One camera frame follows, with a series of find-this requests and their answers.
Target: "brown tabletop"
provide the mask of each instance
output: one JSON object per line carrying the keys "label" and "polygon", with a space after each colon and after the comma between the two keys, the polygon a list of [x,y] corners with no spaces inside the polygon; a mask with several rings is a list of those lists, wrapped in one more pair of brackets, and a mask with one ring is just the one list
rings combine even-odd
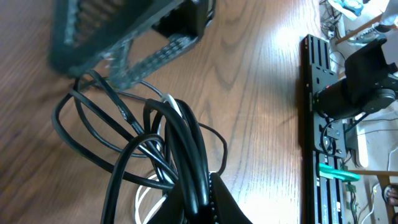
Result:
{"label": "brown tabletop", "polygon": [[[0,0],[0,223],[99,223],[110,174],[70,149],[53,130],[50,115],[70,89],[47,65],[53,3]],[[320,35],[317,0],[219,0],[216,18],[192,51],[147,81],[186,101],[198,120],[229,144],[222,175],[254,223],[299,223],[302,148],[299,145],[300,39]],[[165,44],[150,32],[134,44],[132,61]],[[98,71],[107,73],[106,62]],[[156,96],[143,86],[130,90]],[[85,93],[116,120],[118,109],[99,91]],[[142,104],[125,100],[137,117]],[[93,113],[106,139],[126,142]],[[115,162],[118,154],[88,134],[69,103],[61,120],[72,136]],[[203,131],[210,170],[220,166],[219,140]],[[128,171],[147,176],[147,159]],[[123,182],[116,223],[134,223],[137,185]],[[142,219],[158,196],[151,191]]]}

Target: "teal plastic handle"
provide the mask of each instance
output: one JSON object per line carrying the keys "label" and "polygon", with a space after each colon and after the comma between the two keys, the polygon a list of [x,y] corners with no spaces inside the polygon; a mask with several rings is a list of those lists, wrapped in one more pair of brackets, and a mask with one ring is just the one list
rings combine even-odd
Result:
{"label": "teal plastic handle", "polygon": [[319,163],[319,176],[327,179],[339,179],[343,182],[355,182],[361,179],[361,176],[345,170],[336,170],[331,166]]}

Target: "wooden surface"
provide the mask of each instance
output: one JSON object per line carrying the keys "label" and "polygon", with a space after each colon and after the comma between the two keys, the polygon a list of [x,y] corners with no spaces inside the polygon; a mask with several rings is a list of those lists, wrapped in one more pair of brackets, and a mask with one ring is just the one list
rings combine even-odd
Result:
{"label": "wooden surface", "polygon": [[[70,89],[47,66],[52,1],[0,0],[0,223],[99,223],[110,174],[71,150],[50,122],[56,103]],[[216,19],[191,52],[147,81],[185,100],[202,123],[229,143],[222,178],[254,223],[299,223],[302,149],[298,109],[300,39],[320,35],[317,0],[219,0]],[[133,47],[136,61],[165,44],[154,33]],[[98,71],[106,74],[104,63]],[[131,90],[155,97],[142,86]],[[98,91],[86,96],[122,122],[117,108]],[[140,116],[142,105],[126,100]],[[123,146],[94,116],[94,127]],[[83,145],[114,162],[67,104],[61,120]],[[221,143],[206,131],[211,170],[221,162]],[[147,160],[131,159],[129,171],[148,175]],[[133,223],[137,186],[124,182],[116,223]],[[149,199],[159,196],[149,193]],[[148,212],[150,201],[142,213]]]}

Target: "cluttered cable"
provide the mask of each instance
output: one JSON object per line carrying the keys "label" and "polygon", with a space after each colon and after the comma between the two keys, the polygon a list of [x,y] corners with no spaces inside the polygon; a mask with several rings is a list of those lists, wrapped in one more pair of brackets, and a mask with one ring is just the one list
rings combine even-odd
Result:
{"label": "cluttered cable", "polygon": [[[223,160],[221,168],[218,171],[220,175],[223,173],[226,166],[228,148],[225,139],[214,129],[200,124],[193,114],[193,111],[182,100],[176,99],[171,102],[172,100],[169,98],[168,100],[157,101],[145,99],[130,93],[115,91],[107,83],[106,79],[101,77],[96,71],[90,70],[89,75],[92,80],[85,80],[82,78],[76,79],[73,89],[70,90],[69,94],[56,106],[52,114],[52,122],[60,137],[72,149],[104,170],[112,173],[106,193],[101,222],[114,222],[119,189],[123,179],[153,189],[163,190],[165,195],[163,202],[167,200],[167,195],[178,182],[181,186],[183,195],[184,214],[187,217],[194,217],[199,214],[203,208],[210,204],[209,170],[205,142],[200,128],[202,127],[215,133],[223,143]],[[125,130],[118,122],[81,93],[91,86],[101,89],[111,98],[115,106],[118,107],[124,120],[135,130],[137,136],[130,134],[130,132]],[[160,96],[164,96],[158,90],[155,89],[154,91]],[[145,102],[143,126],[141,126],[118,95]],[[120,153],[115,165],[106,162],[104,159],[75,141],[62,126],[59,118],[60,112],[71,98],[74,98],[79,117],[90,134],[106,147]],[[123,149],[120,149],[103,139],[88,122],[81,104],[84,104],[94,112],[95,115],[113,128],[128,141],[128,144]],[[176,107],[176,105],[178,106],[180,114],[172,107],[172,104],[174,107]],[[164,138],[159,134],[162,119],[166,120]],[[125,168],[131,157],[149,158],[158,181],[126,172]]]}

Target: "wooden table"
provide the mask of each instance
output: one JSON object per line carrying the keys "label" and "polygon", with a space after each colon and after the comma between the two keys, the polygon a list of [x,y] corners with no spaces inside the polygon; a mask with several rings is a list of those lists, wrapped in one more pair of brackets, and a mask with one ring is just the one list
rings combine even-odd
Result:
{"label": "wooden table", "polygon": [[[51,22],[50,0],[0,0],[0,223],[100,222],[110,174],[71,150],[50,121],[72,83],[47,66]],[[229,157],[222,178],[254,223],[301,219],[306,199],[298,137],[299,42],[308,33],[319,36],[319,27],[317,0],[219,0],[201,44],[147,79],[186,101],[199,121],[226,138]],[[135,43],[132,61],[164,44],[146,34]],[[97,69],[106,74],[104,63]],[[131,91],[155,97],[142,86]],[[86,95],[122,122],[102,93]],[[142,114],[141,104],[126,102],[134,114]],[[83,128],[72,104],[61,120],[86,147],[116,160],[115,152]],[[125,145],[97,118],[90,121],[106,139]],[[210,169],[216,170],[221,143],[203,132]],[[128,170],[146,176],[150,163],[131,159]],[[116,223],[133,223],[136,189],[123,183]],[[154,200],[159,193],[149,195]],[[142,213],[152,205],[145,206]]]}

